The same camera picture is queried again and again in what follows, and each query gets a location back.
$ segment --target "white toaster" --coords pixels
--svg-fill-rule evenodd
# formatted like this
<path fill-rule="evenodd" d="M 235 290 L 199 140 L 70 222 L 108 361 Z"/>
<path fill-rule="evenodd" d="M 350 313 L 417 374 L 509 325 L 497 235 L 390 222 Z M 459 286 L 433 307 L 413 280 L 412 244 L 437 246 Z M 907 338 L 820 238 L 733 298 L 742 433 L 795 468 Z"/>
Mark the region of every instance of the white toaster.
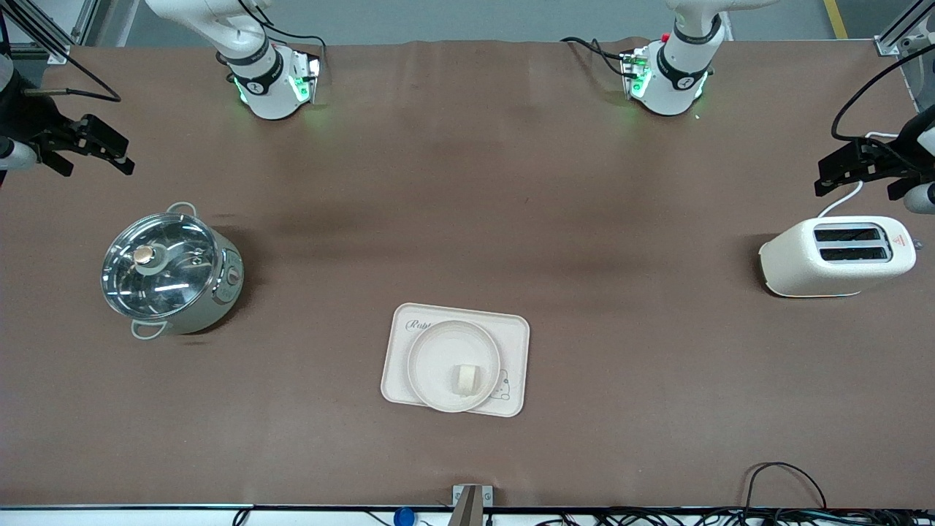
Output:
<path fill-rule="evenodd" d="M 807 219 L 764 244 L 759 255 L 767 287 L 788 298 L 853 296 L 915 265 L 906 227 L 874 215 Z"/>

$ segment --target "green led light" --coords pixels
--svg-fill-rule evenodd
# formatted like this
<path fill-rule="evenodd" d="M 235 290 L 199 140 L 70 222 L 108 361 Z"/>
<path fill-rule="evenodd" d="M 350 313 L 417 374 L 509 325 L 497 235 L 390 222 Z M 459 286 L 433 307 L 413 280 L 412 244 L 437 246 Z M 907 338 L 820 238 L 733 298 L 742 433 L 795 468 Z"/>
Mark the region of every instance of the green led light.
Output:
<path fill-rule="evenodd" d="M 297 98 L 299 102 L 309 100 L 309 84 L 302 79 L 294 79 L 293 77 L 289 77 L 289 80 L 292 81 L 291 84 L 295 92 L 295 98 Z"/>
<path fill-rule="evenodd" d="M 704 81 L 708 79 L 708 74 L 705 73 L 704 77 L 701 77 L 701 80 L 698 81 L 698 90 L 695 92 L 695 98 L 701 96 L 701 90 L 704 89 Z"/>
<path fill-rule="evenodd" d="M 240 81 L 237 78 L 234 78 L 234 85 L 237 87 L 237 91 L 240 93 L 240 101 L 244 104 L 250 104 L 247 102 L 247 96 L 243 93 L 243 88 L 240 86 Z"/>
<path fill-rule="evenodd" d="M 633 96 L 643 96 L 646 93 L 646 85 L 649 84 L 649 81 L 652 78 L 653 76 L 649 74 L 648 69 L 645 70 L 642 75 L 639 75 L 637 78 L 635 78 L 633 80 L 633 88 L 630 90 Z"/>

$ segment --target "pot lid knob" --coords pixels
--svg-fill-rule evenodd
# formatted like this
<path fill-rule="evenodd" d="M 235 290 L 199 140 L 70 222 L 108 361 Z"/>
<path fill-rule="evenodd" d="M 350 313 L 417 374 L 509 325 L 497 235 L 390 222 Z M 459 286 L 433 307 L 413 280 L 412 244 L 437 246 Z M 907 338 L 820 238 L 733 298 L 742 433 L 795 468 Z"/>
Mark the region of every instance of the pot lid knob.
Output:
<path fill-rule="evenodd" d="M 156 257 L 156 251 L 149 245 L 143 245 L 133 251 L 133 260 L 138 265 L 146 265 Z"/>

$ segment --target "brown mat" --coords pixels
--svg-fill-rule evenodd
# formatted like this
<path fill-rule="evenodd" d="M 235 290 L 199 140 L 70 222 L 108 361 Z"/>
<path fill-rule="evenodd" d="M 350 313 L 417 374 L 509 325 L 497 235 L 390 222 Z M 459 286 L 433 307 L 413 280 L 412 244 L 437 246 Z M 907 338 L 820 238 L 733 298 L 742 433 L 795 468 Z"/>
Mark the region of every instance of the brown mat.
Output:
<path fill-rule="evenodd" d="M 830 201 L 831 118 L 889 64 L 869 42 L 726 44 L 676 118 L 564 44 L 334 48 L 323 104 L 276 123 L 213 50 L 77 53 L 125 100 L 63 112 L 122 131 L 137 172 L 80 159 L 0 191 L 0 502 L 433 504 L 478 481 L 499 504 L 737 504 L 751 465 L 786 460 L 835 506 L 932 506 L 928 250 L 848 300 L 776 299 L 755 263 Z M 843 130 L 912 114 L 893 75 Z M 240 248 L 247 289 L 215 330 L 137 342 L 103 254 L 180 199 Z M 882 183 L 840 210 L 935 242 Z M 406 301 L 524 316 L 523 412 L 386 402 Z M 815 504 L 760 482 L 756 504 Z"/>

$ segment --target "yellow floor stripe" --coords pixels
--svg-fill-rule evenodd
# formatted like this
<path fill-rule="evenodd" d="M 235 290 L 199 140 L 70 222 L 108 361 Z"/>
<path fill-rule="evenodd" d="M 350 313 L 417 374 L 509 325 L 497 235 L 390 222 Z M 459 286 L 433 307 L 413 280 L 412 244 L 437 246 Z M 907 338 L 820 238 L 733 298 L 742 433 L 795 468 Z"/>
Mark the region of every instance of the yellow floor stripe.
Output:
<path fill-rule="evenodd" d="M 841 18 L 841 12 L 838 11 L 837 0 L 825 0 L 825 9 L 827 17 L 831 20 L 831 29 L 834 29 L 834 37 L 847 38 L 847 29 L 844 28 L 844 20 Z"/>

